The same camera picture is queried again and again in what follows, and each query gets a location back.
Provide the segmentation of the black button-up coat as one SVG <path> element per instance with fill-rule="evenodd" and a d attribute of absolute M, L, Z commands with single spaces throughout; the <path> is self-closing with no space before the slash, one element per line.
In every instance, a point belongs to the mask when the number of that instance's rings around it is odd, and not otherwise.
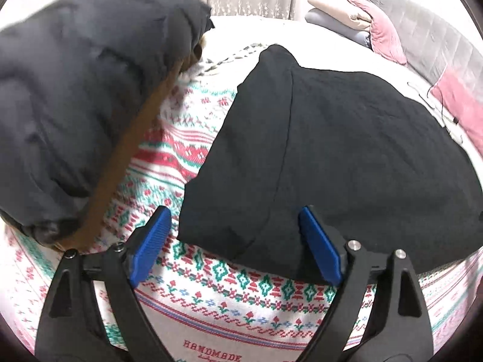
<path fill-rule="evenodd" d="M 364 72 L 300 66 L 272 45 L 237 95 L 197 176 L 178 237 L 232 263 L 322 283 L 303 207 L 372 252 L 403 249 L 417 273 L 482 245 L 482 188 L 427 109 Z"/>

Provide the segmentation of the patterned red green blanket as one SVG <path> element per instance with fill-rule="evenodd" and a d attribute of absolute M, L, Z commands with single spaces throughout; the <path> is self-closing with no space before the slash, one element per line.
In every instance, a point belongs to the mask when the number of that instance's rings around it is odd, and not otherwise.
<path fill-rule="evenodd" d="M 111 196 L 94 251 L 126 240 L 157 206 L 179 215 L 185 184 L 205 161 L 259 54 L 260 47 L 246 47 L 220 62 L 207 58 L 180 78 Z M 60 257 L 1 228 L 1 312 L 28 349 Z M 328 286 L 214 257 L 178 241 L 176 230 L 136 293 L 177 361 L 292 361 L 335 296 Z"/>

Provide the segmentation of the folded black puffer jacket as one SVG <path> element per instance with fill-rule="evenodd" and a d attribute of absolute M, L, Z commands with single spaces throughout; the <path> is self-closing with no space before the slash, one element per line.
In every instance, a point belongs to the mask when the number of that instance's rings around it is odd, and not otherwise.
<path fill-rule="evenodd" d="M 115 147 L 213 24 L 201 0 L 58 0 L 1 32 L 1 216 L 74 234 Z"/>

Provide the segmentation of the folded grey-blue blanket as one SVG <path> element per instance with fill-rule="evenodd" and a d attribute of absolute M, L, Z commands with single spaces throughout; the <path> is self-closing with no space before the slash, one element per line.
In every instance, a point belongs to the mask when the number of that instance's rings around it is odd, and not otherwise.
<path fill-rule="evenodd" d="M 371 37 L 368 31 L 353 30 L 349 26 L 339 22 L 337 19 L 331 17 L 323 11 L 318 10 L 317 8 L 313 8 L 306 13 L 305 21 L 310 24 L 321 26 L 327 30 L 331 30 L 332 32 L 348 38 L 349 40 L 360 44 L 361 46 L 369 49 L 372 48 Z"/>

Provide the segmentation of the folded brown jacket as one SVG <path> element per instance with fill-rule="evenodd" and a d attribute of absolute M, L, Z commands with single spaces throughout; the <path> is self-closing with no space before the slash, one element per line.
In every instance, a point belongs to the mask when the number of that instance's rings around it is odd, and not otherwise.
<path fill-rule="evenodd" d="M 200 61 L 205 45 L 206 40 L 201 38 L 193 47 L 190 55 L 174 65 L 167 79 L 161 82 L 144 102 L 115 147 L 112 156 L 110 156 L 94 195 L 88 202 L 87 214 L 81 221 L 79 229 L 74 234 L 50 245 L 50 249 L 64 252 L 69 249 L 84 250 L 93 245 L 95 238 L 101 234 L 103 217 L 109 206 L 111 196 L 122 181 L 132 156 L 137 153 L 146 130 L 159 114 L 163 100 L 173 91 L 178 76 Z"/>

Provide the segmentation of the pink pillow near headboard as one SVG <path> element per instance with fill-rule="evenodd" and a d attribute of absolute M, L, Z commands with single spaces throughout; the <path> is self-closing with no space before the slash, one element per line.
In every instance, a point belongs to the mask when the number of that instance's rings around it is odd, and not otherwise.
<path fill-rule="evenodd" d="M 447 66 L 430 93 L 456 118 L 457 124 L 482 154 L 482 103 L 470 94 L 457 71 Z"/>

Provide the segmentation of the pink pillow on bedding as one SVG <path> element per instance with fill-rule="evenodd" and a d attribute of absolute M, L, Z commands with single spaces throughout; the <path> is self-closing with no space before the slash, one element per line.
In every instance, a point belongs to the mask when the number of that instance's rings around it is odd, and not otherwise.
<path fill-rule="evenodd" d="M 367 0 L 347 0 L 362 9 L 371 18 L 369 28 L 371 47 L 374 53 L 399 65 L 407 65 L 399 35 L 387 14 L 374 3 Z"/>

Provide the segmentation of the grey quilted headboard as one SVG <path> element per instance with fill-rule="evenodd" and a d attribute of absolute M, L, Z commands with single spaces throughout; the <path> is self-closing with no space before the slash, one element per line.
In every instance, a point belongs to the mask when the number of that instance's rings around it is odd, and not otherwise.
<path fill-rule="evenodd" d="M 409 67 L 434 85 L 449 71 L 482 98 L 482 54 L 451 24 L 408 0 L 368 0 L 389 17 Z"/>

